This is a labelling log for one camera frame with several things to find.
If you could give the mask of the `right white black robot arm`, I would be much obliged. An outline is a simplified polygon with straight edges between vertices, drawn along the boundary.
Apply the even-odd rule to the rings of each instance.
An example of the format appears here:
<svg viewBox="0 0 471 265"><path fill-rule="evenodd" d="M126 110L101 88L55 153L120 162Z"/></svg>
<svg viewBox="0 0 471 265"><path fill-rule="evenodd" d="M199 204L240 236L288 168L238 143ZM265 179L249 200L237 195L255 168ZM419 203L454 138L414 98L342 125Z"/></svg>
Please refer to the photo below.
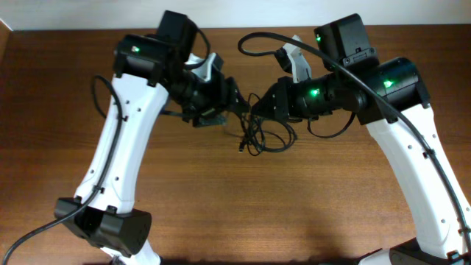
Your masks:
<svg viewBox="0 0 471 265"><path fill-rule="evenodd" d="M417 67L404 57L381 63L357 14L320 26L314 34L317 47L283 39L276 55L287 76L252 112L275 121L312 121L343 109L378 143L417 234L356 258L356 264L468 264L470 204L442 148Z"/></svg>

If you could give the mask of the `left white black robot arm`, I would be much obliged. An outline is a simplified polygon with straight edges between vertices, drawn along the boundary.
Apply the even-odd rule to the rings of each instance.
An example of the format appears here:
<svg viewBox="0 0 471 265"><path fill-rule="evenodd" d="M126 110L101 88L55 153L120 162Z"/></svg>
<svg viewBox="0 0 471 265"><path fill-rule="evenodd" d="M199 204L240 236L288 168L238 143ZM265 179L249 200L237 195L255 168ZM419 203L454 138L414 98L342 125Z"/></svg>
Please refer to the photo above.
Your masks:
<svg viewBox="0 0 471 265"><path fill-rule="evenodd" d="M134 204L146 145L168 101L195 127L249 110L235 80L222 74L220 56L192 54L198 34L188 16L165 11L155 34L127 35L118 43L113 78L105 81L112 99L89 171L54 209L58 221L115 264L160 263L148 239L151 214Z"/></svg>

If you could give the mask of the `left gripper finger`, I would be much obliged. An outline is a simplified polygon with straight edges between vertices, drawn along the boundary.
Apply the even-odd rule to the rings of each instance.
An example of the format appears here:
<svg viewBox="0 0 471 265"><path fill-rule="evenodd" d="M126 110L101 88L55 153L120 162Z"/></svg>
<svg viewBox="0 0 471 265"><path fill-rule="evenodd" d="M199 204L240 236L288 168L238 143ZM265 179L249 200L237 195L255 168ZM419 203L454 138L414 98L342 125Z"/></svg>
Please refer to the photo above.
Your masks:
<svg viewBox="0 0 471 265"><path fill-rule="evenodd" d="M210 127L210 126L224 126L227 123L227 118L223 114L217 114L214 117L197 116L192 119L192 126L195 128Z"/></svg>
<svg viewBox="0 0 471 265"><path fill-rule="evenodd" d="M249 103L241 95L241 92L238 88L234 89L235 91L235 107L234 111L236 114L244 114L249 112Z"/></svg>

